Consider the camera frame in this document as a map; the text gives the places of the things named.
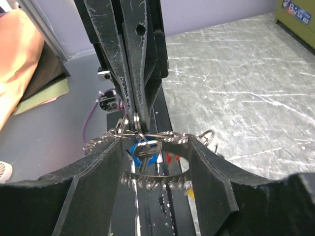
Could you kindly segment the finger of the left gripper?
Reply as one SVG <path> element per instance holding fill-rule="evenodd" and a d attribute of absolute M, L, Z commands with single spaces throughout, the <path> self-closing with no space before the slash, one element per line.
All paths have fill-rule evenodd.
<path fill-rule="evenodd" d="M 137 1 L 137 131 L 150 128 L 162 80 L 162 13 L 158 0 Z"/>
<path fill-rule="evenodd" d="M 86 0 L 108 67 L 114 73 L 133 128 L 137 128 L 137 1 Z"/>

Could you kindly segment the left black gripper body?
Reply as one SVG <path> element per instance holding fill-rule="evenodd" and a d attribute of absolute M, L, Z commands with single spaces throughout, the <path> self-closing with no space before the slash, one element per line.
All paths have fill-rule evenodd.
<path fill-rule="evenodd" d="M 100 69 L 115 77 L 114 63 L 126 59 L 144 79 L 168 75 L 168 56 L 158 0 L 77 0 L 76 8 L 93 45 Z"/>

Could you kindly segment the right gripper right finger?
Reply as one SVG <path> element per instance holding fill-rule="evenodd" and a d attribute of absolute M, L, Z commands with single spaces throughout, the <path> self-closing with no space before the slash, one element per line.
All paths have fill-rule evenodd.
<path fill-rule="evenodd" d="M 312 236 L 315 176 L 270 180 L 214 154 L 196 139 L 189 162 L 203 236 Z"/>

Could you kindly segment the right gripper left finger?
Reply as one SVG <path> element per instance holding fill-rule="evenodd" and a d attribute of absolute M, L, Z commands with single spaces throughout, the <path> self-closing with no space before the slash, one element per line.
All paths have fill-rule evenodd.
<path fill-rule="evenodd" d="M 0 186 L 3 236 L 106 236 L 122 167 L 122 141 L 37 180 Z"/>

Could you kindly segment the large silver keyring with rings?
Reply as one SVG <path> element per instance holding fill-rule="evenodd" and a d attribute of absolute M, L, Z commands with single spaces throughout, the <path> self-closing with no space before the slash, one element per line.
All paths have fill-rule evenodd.
<path fill-rule="evenodd" d="M 129 126 L 129 120 L 127 116 L 120 118 L 116 124 L 115 128 L 110 129 L 108 132 L 104 133 L 101 137 L 90 140 L 90 142 L 85 144 L 84 151 L 86 155 L 95 154 L 96 149 L 104 149 L 103 145 L 113 141 L 117 138 L 125 138 L 131 139 L 135 138 L 137 133 L 130 131 L 127 129 Z M 147 134 L 151 138 L 155 140 L 161 141 L 162 143 L 167 144 L 186 144 L 188 141 L 188 134 L 179 134 L 171 131 L 161 132 L 157 134 Z M 129 153 L 129 149 L 126 150 L 126 156 L 132 165 L 135 166 L 131 154 Z M 165 150 L 165 145 L 162 144 L 162 150 L 159 153 L 156 163 L 152 164 L 165 164 L 167 166 L 174 165 L 177 163 L 181 155 L 176 155 L 170 151 Z M 157 174 L 150 176 L 145 174 L 144 172 L 138 172 L 138 168 L 135 166 L 135 172 L 130 172 L 125 170 L 123 172 L 115 171 L 111 175 L 112 182 L 120 182 L 121 184 L 131 186 L 138 184 L 140 188 L 146 187 L 148 189 L 155 189 L 156 186 L 160 183 L 178 183 L 182 185 L 186 190 L 191 189 L 191 179 L 189 177 L 188 171 L 182 172 L 176 175 L 163 175 L 159 176 Z"/>

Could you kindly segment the blue tagged key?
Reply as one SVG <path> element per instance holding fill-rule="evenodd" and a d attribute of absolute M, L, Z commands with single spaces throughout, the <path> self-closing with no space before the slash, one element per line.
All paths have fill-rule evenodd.
<path fill-rule="evenodd" d="M 138 172 L 145 172 L 147 166 L 156 163 L 162 150 L 162 142 L 143 134 L 135 135 L 136 143 L 129 149 Z"/>

